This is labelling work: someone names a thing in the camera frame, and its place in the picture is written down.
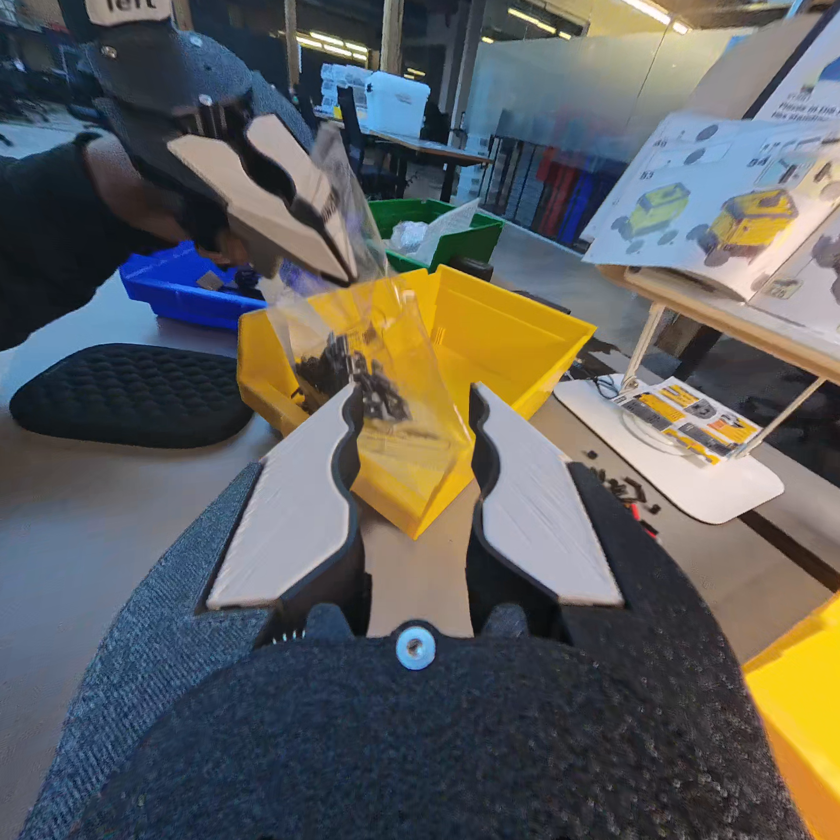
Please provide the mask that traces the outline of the sticker sheet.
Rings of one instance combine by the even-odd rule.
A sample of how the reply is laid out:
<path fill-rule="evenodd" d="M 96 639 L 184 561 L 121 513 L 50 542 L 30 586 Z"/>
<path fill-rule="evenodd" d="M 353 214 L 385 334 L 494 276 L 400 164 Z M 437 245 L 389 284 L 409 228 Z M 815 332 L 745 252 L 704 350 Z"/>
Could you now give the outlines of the sticker sheet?
<path fill-rule="evenodd" d="M 681 450 L 709 466 L 729 462 L 763 433 L 747 417 L 675 377 L 637 385 L 612 403 L 642 442 L 667 454 Z"/>

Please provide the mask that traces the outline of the blue storage bin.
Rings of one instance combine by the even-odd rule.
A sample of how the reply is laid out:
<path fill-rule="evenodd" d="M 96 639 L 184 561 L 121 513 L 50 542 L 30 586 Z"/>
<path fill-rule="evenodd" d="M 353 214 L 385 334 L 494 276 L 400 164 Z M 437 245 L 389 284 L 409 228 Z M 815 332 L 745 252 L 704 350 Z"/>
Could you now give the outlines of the blue storage bin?
<path fill-rule="evenodd" d="M 197 287 L 196 280 L 208 271 L 228 278 L 235 269 L 217 266 L 185 242 L 152 255 L 132 255 L 119 268 L 119 276 L 131 300 L 148 304 L 156 316 L 194 326 L 235 332 L 243 315 L 266 308 L 264 298 Z"/>

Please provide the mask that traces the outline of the black office chair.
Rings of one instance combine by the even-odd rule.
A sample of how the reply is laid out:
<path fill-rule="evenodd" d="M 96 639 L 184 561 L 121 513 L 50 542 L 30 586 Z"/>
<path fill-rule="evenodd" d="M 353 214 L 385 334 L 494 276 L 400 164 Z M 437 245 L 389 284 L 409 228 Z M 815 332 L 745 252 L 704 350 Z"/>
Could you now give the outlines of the black office chair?
<path fill-rule="evenodd" d="M 374 200 L 396 197 L 396 176 L 385 166 L 386 153 L 374 151 L 374 161 L 365 162 L 366 140 L 361 130 L 351 87 L 337 88 L 338 106 L 343 122 L 342 136 L 352 173 L 364 194 Z"/>

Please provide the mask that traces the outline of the clear plastic bag of parts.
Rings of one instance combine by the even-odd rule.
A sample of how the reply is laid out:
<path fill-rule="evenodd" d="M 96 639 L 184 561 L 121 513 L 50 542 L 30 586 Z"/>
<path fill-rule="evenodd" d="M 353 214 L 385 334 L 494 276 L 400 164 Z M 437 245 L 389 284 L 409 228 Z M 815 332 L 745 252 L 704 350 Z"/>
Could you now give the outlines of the clear plastic bag of parts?
<path fill-rule="evenodd" d="M 262 280 L 269 315 L 315 410 L 347 384 L 360 387 L 361 449 L 370 457 L 447 471 L 468 447 L 466 426 L 444 384 L 417 294 L 391 267 L 339 129 L 318 129 L 314 162 L 338 199 L 360 279 L 338 288 L 289 259 Z"/>

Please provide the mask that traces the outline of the large yellow storage bin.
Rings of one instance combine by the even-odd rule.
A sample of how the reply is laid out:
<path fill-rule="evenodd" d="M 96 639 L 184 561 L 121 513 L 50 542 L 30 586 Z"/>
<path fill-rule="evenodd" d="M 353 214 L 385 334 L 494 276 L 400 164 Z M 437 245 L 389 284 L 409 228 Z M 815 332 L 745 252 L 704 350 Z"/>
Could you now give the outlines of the large yellow storage bin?
<path fill-rule="evenodd" d="M 416 293 L 423 324 L 449 394 L 465 423 L 467 450 L 447 471 L 370 457 L 361 449 L 353 491 L 409 538 L 417 539 L 472 480 L 475 443 L 468 429 L 469 389 L 487 385 L 530 419 L 593 336 L 595 326 L 545 303 L 450 267 L 398 277 Z M 318 409 L 305 397 L 272 324 L 270 308 L 238 323 L 237 378 L 244 402 L 289 435 Z"/>

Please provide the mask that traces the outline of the instruction manual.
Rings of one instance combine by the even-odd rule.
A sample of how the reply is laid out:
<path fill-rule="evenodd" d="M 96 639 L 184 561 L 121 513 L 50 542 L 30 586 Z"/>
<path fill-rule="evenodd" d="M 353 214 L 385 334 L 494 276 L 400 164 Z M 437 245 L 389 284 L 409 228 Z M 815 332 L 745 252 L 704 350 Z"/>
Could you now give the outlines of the instruction manual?
<path fill-rule="evenodd" d="M 754 298 L 838 209 L 838 120 L 670 113 L 587 225 L 585 263 Z"/>

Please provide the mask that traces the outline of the rounded wooden board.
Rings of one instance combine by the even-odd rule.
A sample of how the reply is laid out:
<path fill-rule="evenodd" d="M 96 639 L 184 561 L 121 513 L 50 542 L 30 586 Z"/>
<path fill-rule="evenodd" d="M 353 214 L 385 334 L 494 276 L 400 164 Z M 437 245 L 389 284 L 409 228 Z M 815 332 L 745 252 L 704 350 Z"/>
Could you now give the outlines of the rounded wooden board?
<path fill-rule="evenodd" d="M 821 14 L 775 21 L 728 47 L 689 95 L 683 109 L 741 119 L 782 68 Z"/>

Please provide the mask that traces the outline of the white printed instruction sheet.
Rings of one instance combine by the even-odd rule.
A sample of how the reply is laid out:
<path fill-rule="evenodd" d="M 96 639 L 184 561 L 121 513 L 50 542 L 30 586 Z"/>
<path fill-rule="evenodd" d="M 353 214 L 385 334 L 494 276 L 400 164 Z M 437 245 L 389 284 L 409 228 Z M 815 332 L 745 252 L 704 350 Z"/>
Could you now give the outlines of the white printed instruction sheet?
<path fill-rule="evenodd" d="M 839 119 L 839 12 L 835 4 L 761 93 L 759 121 L 814 123 Z"/>

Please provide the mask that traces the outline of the stack of coloured storage bins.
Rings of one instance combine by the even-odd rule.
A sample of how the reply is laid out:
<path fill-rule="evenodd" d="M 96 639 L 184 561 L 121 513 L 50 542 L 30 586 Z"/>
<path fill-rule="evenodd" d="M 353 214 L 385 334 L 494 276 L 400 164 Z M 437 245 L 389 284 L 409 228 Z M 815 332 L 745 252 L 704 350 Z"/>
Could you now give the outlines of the stack of coloured storage bins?
<path fill-rule="evenodd" d="M 483 209 L 583 254 L 583 232 L 627 168 L 596 154 L 492 135 L 482 176 Z"/>

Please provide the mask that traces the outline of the background wooden desk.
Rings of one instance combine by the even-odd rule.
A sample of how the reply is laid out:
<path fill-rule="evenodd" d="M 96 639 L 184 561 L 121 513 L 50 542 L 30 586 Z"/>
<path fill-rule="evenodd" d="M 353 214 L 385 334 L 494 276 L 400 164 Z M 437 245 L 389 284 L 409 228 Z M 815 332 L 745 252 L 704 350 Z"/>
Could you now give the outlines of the background wooden desk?
<path fill-rule="evenodd" d="M 376 188 L 387 186 L 392 187 L 394 198 L 403 199 L 408 182 L 407 164 L 412 155 L 430 157 L 443 166 L 443 183 L 438 198 L 442 203 L 449 203 L 454 193 L 455 177 L 460 168 L 479 166 L 484 169 L 491 163 L 490 157 L 485 154 L 467 152 L 431 140 L 375 131 L 368 127 L 360 127 L 360 135 L 363 137 L 363 151 L 368 145 L 377 144 L 384 149 L 385 155 L 395 158 L 395 165 L 388 173 L 385 173 L 384 169 L 376 170 L 362 165 L 362 173 L 357 175 L 357 179 L 365 197 L 381 196 L 382 192 Z"/>

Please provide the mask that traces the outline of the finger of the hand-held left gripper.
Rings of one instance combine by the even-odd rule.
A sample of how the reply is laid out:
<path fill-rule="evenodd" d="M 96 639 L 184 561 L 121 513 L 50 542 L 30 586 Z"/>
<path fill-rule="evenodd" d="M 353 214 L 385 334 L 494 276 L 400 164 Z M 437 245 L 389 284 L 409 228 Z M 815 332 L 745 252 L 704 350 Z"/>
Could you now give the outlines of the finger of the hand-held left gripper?
<path fill-rule="evenodd" d="M 232 234 L 266 278 L 289 260 L 339 287 L 356 281 L 356 262 L 337 212 L 324 222 L 296 195 L 292 203 L 258 185 L 234 148 L 221 140 L 184 135 L 167 149 L 222 200 Z"/>
<path fill-rule="evenodd" d="M 251 180 L 280 201 L 269 211 L 268 240 L 327 280 L 359 279 L 339 196 L 286 124 L 274 114 L 252 119 L 246 151 Z"/>

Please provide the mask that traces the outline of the pale grey desk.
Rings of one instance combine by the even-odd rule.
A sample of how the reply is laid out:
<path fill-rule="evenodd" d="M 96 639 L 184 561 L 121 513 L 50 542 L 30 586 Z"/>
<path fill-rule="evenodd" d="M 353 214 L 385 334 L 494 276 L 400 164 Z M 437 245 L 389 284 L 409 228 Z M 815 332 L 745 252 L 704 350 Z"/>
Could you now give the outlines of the pale grey desk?
<path fill-rule="evenodd" d="M 493 280 L 569 308 L 619 348 L 625 369 L 647 307 L 577 255 L 506 226 Z M 67 706 L 114 616 L 159 557 L 238 472 L 276 442 L 259 416 L 209 448 L 85 444 L 25 432 L 7 400 L 78 350 L 111 342 L 232 356 L 232 333 L 157 320 L 119 278 L 92 303 L 2 353 L 2 838 L 16 838 L 53 759 Z M 751 659 L 838 589 L 838 489 L 763 445 L 756 458 L 784 483 L 754 514 L 711 526 L 661 505 L 647 519 L 706 599 L 739 661 Z M 412 541 L 362 505 L 374 582 L 372 635 L 422 617 L 450 636 L 470 632 L 464 561 L 476 502 L 469 484 Z"/>

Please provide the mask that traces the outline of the pile of small brick parts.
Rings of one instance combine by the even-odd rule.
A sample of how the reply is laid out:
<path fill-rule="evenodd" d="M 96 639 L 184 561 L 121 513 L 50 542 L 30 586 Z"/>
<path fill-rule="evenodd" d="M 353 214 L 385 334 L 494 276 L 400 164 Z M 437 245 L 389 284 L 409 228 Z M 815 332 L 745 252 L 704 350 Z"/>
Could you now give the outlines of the pile of small brick parts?
<path fill-rule="evenodd" d="M 611 449 L 584 446 L 579 455 L 593 477 L 660 543 L 664 502 L 652 485 Z"/>

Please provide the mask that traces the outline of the green storage bin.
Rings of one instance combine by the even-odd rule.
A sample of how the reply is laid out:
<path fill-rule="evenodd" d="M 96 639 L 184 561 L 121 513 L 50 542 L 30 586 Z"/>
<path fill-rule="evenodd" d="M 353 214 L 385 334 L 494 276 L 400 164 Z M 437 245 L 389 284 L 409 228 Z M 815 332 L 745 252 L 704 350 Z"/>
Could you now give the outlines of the green storage bin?
<path fill-rule="evenodd" d="M 453 258 L 489 264 L 504 227 L 500 219 L 479 212 L 477 202 L 454 206 L 430 198 L 402 198 L 370 201 L 369 208 L 397 274 L 435 272 Z M 405 224 L 423 226 L 423 242 L 415 248 L 393 243 L 395 230 Z"/>

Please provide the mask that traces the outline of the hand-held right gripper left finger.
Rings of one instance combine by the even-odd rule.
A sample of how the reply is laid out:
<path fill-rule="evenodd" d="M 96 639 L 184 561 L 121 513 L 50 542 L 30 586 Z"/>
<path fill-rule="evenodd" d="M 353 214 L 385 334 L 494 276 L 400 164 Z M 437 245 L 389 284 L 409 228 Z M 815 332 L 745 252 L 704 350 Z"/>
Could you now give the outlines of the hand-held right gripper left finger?
<path fill-rule="evenodd" d="M 368 573 L 352 486 L 361 470 L 360 384 L 349 383 L 269 451 L 208 586 L 209 612 L 267 609 L 288 636 L 310 610 L 339 608 L 368 633 Z"/>

